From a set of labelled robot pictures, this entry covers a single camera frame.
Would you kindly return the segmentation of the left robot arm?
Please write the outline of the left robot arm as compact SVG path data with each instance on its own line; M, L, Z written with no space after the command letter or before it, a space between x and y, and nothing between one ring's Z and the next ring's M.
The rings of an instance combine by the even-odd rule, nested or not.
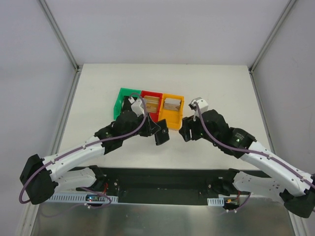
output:
M166 127L165 120L154 122L150 115L124 111L76 148L43 158L38 154L30 156L20 175L23 187L19 202L37 205L46 201L62 186L62 177L69 170L120 148L124 140L133 136L158 137Z

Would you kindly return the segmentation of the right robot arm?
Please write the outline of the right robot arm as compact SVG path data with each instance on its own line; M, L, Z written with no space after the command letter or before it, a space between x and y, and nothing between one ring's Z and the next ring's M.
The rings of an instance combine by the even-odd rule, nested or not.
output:
M291 213L309 218L315 208L315 177L284 162L241 128L230 127L223 116L209 110L202 117L185 117L179 130L183 139L205 139L223 153L259 168L267 177L229 169L212 183L213 191L229 196L235 191L251 192L280 202Z

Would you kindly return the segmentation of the black leather card holder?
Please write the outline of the black leather card holder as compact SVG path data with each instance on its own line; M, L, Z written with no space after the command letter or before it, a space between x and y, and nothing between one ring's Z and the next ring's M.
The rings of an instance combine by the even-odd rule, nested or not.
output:
M156 143L156 146L160 146L166 143L167 141L169 141L170 139L169 129L167 126L166 119L162 119L158 121L156 124L160 127L160 130L155 133L155 143Z

